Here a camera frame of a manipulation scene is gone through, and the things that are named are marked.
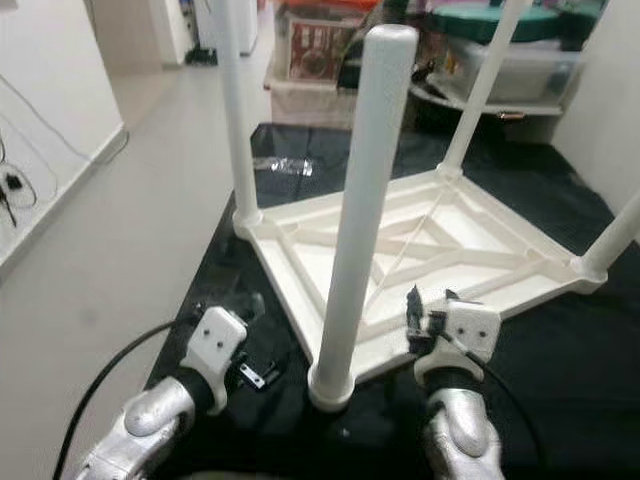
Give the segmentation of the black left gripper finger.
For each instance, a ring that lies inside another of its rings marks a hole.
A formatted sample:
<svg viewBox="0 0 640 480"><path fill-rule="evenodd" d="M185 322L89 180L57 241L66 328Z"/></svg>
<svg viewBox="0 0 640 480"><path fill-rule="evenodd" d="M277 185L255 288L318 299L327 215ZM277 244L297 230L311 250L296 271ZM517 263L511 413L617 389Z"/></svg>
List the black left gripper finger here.
<svg viewBox="0 0 640 480"><path fill-rule="evenodd" d="M253 390L265 390L275 384L285 371L285 357L239 357L239 384Z"/></svg>

